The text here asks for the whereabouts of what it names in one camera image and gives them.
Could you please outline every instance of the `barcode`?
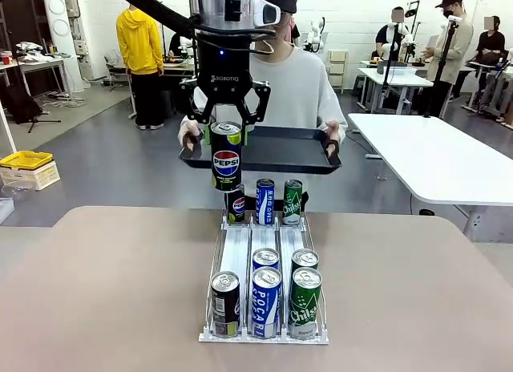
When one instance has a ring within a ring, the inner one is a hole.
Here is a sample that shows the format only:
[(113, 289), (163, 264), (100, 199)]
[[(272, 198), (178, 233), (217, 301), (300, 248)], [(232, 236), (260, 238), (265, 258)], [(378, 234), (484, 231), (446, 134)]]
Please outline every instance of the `barcode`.
[(224, 299), (216, 297), (216, 311), (219, 313), (224, 313)]

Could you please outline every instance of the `yellow plastic tray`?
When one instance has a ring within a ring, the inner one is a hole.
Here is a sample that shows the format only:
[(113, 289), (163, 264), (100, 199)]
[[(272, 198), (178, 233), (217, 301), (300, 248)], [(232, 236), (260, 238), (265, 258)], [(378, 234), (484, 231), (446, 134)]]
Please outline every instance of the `yellow plastic tray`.
[(52, 161), (50, 153), (17, 152), (0, 160), (0, 166), (34, 170)]

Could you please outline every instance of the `yellow hoodie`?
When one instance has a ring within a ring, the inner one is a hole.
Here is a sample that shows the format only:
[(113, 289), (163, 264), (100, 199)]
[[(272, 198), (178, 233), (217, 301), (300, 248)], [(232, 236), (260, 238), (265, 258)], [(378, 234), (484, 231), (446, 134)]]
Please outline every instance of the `yellow hoodie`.
[(125, 66), (133, 74), (152, 74), (163, 69), (157, 23), (141, 10), (125, 10), (116, 23), (119, 48)]

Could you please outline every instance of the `person holding tray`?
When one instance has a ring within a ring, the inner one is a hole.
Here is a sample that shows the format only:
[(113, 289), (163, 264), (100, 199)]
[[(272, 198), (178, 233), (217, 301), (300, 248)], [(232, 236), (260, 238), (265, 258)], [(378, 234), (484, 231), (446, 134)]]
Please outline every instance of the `person holding tray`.
[[(271, 85), (271, 96), (261, 126), (300, 127), (325, 131), (329, 140), (341, 143), (345, 138), (347, 121), (345, 120), (338, 97), (329, 84), (323, 62), (314, 54), (305, 52), (285, 41), (289, 30), (292, 14), (296, 13), (296, 0), (266, 0), (281, 8), (281, 20), (271, 26), (277, 32), (275, 39), (267, 41), (274, 49), (270, 55), (251, 55), (250, 72), (253, 80), (268, 81)], [(268, 51), (269, 46), (263, 42), (256, 43), (256, 49)], [(194, 94), (196, 106), (202, 110), (207, 98), (197, 88)], [(257, 96), (251, 92), (246, 97), (249, 109), (255, 109), (258, 104)], [(240, 115), (233, 106), (218, 106), (217, 121), (233, 121), (240, 123)], [(184, 118), (180, 126), (178, 140), (183, 143), (186, 134), (200, 135), (200, 127), (196, 121)], [(328, 155), (336, 151), (336, 146), (330, 144)], [(276, 199), (283, 197), (286, 180), (295, 179), (303, 183), (301, 209), (304, 210), (308, 200), (308, 182), (313, 175), (276, 172), (242, 172), (242, 182), (245, 186), (246, 209), (255, 209), (257, 180), (269, 178), (276, 185)]]

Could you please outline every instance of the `can rack rail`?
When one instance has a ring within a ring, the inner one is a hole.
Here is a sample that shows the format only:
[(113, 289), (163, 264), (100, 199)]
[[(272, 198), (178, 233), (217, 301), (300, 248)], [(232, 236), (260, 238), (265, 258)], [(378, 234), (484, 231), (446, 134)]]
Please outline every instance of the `can rack rail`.
[[(273, 225), (255, 223), (254, 215), (249, 216), (249, 224), (230, 224), (226, 211), (222, 212), (220, 230), (216, 239), (216, 247), (212, 259), (210, 278), (208, 280), (205, 323), (200, 334), (200, 342), (231, 342), (231, 343), (262, 343), (262, 344), (304, 344), (327, 345), (328, 326), (324, 290), (321, 287), (321, 298), (317, 303), (317, 330), (314, 338), (297, 340), (289, 336), (289, 285), (292, 254), (297, 249), (315, 250), (309, 225), (304, 213), (297, 226), (280, 224), (281, 214), (275, 213)], [(252, 254), (260, 248), (271, 248), (279, 252), (280, 271), (283, 276), (281, 285), (281, 306), (277, 335), (274, 338), (255, 338), (251, 332), (252, 311)], [(219, 272), (229, 270), (239, 277), (240, 282), (240, 323), (239, 333), (233, 338), (218, 338), (213, 333), (210, 279)]]

